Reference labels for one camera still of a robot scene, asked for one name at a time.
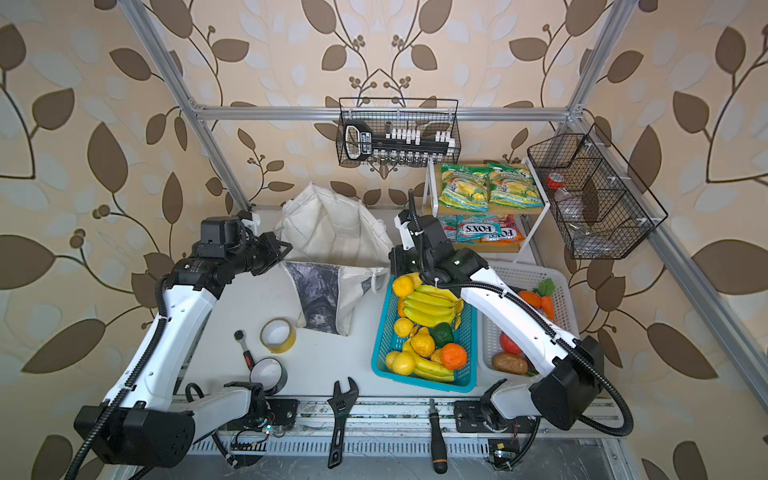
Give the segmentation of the white canvas tote bag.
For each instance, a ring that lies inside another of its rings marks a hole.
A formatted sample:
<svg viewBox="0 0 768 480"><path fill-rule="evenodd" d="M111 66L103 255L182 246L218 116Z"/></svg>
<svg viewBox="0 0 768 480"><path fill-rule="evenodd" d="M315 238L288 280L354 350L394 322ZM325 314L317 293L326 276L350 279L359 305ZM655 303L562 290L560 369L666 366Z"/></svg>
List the white canvas tote bag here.
<svg viewBox="0 0 768 480"><path fill-rule="evenodd" d="M348 336L363 296L386 286L393 242L360 200L309 184L282 209L274 233L300 301L299 328Z"/></svg>

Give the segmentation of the green snack bag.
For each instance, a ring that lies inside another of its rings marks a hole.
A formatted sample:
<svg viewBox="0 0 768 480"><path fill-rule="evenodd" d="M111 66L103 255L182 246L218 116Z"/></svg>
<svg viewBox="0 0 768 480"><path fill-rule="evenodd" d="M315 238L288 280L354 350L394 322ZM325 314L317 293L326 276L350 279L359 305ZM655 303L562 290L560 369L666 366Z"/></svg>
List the green snack bag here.
<svg viewBox="0 0 768 480"><path fill-rule="evenodd" d="M488 164L489 203L515 209L543 206L531 172L520 166Z"/></svg>
<svg viewBox="0 0 768 480"><path fill-rule="evenodd" d="M474 213L489 212L489 169L459 164L443 164L438 203L447 208Z"/></svg>

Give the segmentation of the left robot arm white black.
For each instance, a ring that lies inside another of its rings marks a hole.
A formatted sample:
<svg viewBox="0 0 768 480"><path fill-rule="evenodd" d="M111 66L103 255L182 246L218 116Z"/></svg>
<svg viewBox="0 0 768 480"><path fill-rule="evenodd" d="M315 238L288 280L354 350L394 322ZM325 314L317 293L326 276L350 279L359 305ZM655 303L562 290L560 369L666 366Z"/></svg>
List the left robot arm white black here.
<svg viewBox="0 0 768 480"><path fill-rule="evenodd" d="M74 427L83 444L65 474L78 476L94 453L112 465L171 468L190 447L230 421L267 417L259 382L234 381L179 406L177 381L224 288L242 273L262 275L292 250L274 232L259 235L238 217L203 221L192 252L157 281L158 313L126 372L97 406L84 406Z"/></svg>

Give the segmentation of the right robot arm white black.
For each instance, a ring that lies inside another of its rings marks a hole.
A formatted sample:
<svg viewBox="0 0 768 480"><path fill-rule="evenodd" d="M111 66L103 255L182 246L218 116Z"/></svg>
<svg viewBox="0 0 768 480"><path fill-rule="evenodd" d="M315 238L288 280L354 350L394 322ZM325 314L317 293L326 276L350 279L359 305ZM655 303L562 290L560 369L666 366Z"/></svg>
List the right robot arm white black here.
<svg viewBox="0 0 768 480"><path fill-rule="evenodd" d="M446 289L491 320L533 364L537 380L500 386L490 403L505 419L536 416L568 430L576 422L607 435L626 437L634 419L604 374L604 353L528 305L489 263L471 249L455 249L440 222L404 209L395 218L401 244L389 258L393 272L416 272L428 286Z"/></svg>

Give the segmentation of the Fox's candy bag left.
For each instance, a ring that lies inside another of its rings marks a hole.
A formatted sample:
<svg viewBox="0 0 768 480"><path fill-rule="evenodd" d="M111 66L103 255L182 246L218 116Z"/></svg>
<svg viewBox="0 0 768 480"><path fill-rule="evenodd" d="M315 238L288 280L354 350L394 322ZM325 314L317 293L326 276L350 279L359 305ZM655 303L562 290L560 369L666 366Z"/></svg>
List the Fox's candy bag left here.
<svg viewBox="0 0 768 480"><path fill-rule="evenodd" d="M492 242L499 240L503 233L500 222L494 216L442 215L437 219L447 238L459 243Z"/></svg>

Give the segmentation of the fox's candy bag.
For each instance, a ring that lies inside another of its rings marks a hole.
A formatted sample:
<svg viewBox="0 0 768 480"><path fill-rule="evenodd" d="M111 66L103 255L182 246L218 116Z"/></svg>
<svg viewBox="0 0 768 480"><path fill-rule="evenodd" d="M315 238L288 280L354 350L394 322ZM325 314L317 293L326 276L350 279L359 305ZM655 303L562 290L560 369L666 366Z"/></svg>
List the fox's candy bag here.
<svg viewBox="0 0 768 480"><path fill-rule="evenodd" d="M492 242L499 240L503 233L500 222L494 216L442 215L437 219L447 238L459 243Z"/></svg>
<svg viewBox="0 0 768 480"><path fill-rule="evenodd" d="M518 228L513 216L499 216L497 220L501 232L491 235L488 242L499 245L518 245L524 242L525 236Z"/></svg>

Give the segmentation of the Fox's candy bag right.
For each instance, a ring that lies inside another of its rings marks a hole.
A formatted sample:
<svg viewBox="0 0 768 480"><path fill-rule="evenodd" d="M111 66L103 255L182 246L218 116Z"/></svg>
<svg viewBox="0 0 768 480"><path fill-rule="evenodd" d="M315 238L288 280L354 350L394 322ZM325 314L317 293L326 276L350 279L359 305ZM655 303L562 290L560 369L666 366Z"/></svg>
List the Fox's candy bag right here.
<svg viewBox="0 0 768 480"><path fill-rule="evenodd" d="M501 232L491 235L488 242L499 245L518 245L524 242L525 236L518 228L513 216L499 216L497 220Z"/></svg>

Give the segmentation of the green avocado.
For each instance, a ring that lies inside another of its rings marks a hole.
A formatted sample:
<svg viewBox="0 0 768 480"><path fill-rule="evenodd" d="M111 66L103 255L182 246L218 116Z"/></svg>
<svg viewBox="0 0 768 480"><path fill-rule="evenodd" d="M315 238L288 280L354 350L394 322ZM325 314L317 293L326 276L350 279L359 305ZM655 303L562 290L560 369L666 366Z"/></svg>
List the green avocado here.
<svg viewBox="0 0 768 480"><path fill-rule="evenodd" d="M454 342L454 333L449 323L439 323L430 329L430 335L435 342L436 348L443 348L445 345Z"/></svg>

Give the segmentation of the white plastic basket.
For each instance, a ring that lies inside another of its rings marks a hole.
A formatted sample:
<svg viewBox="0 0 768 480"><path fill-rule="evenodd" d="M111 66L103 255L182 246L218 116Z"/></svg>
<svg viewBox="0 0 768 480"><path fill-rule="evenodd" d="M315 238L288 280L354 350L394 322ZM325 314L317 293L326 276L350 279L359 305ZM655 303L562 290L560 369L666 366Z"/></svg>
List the white plastic basket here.
<svg viewBox="0 0 768 480"><path fill-rule="evenodd" d="M512 286L487 266L470 277L470 286L461 289L461 298L508 335L540 376L547 376L568 356L562 343L574 348L579 338L529 306Z"/></svg>

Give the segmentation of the orange fruit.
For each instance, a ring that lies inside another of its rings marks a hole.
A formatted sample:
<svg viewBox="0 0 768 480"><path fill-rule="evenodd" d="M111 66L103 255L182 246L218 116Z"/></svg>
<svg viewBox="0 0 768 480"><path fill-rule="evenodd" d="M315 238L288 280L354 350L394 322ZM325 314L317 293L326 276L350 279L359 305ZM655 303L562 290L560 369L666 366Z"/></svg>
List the orange fruit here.
<svg viewBox="0 0 768 480"><path fill-rule="evenodd" d="M460 345L448 343L441 348L440 359L446 369L457 371L467 365L468 354Z"/></svg>

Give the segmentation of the small orange pumpkin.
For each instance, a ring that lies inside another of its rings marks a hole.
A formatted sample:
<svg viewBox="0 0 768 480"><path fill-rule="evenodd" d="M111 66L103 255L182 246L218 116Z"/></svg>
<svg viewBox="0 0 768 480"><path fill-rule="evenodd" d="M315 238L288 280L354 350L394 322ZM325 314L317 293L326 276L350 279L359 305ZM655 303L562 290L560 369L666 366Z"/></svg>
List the small orange pumpkin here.
<svg viewBox="0 0 768 480"><path fill-rule="evenodd" d="M520 291L518 296L534 309L540 309L542 307L542 298L535 292Z"/></svg>

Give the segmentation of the teal plastic basket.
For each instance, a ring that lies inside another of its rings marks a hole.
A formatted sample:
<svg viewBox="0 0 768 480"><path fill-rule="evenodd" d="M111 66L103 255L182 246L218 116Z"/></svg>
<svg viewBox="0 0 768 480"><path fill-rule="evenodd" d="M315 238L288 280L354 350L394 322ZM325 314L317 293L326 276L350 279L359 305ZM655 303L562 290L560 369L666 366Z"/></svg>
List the teal plastic basket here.
<svg viewBox="0 0 768 480"><path fill-rule="evenodd" d="M476 385L478 312L416 273L389 282L372 357L375 375L445 392Z"/></svg>

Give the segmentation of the brown potato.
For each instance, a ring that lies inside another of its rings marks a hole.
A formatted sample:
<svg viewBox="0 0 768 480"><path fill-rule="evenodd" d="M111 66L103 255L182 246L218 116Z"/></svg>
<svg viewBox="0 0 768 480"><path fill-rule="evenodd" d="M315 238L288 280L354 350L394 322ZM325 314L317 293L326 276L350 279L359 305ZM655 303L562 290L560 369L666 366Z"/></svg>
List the brown potato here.
<svg viewBox="0 0 768 480"><path fill-rule="evenodd" d="M492 358L492 366L495 370L525 376L529 370L527 361L520 355L509 352L500 352Z"/></svg>

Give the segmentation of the black orange screwdriver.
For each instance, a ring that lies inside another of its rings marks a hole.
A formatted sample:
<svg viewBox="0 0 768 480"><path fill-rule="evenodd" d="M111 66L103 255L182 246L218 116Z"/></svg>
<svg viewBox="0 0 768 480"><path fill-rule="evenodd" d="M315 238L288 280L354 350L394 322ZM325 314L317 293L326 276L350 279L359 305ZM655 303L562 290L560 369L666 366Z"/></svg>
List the black orange screwdriver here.
<svg viewBox="0 0 768 480"><path fill-rule="evenodd" d="M430 452L433 470L436 474L448 471L447 447L440 426L440 416L433 398L429 399L429 422L431 429Z"/></svg>

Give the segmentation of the small red handled ratchet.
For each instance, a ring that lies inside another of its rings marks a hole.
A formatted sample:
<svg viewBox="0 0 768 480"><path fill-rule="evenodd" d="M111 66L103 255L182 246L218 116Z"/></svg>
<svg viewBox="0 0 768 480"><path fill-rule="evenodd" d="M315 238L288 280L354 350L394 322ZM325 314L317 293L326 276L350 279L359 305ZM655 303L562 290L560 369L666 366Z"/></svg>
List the small red handled ratchet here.
<svg viewBox="0 0 768 480"><path fill-rule="evenodd" d="M243 330L237 330L234 333L234 339L236 342L240 345L242 350L242 356L245 360L245 363L247 365L247 368L249 371L252 371L255 366L255 360L251 354L250 349L248 348L248 345L245 341L245 333Z"/></svg>

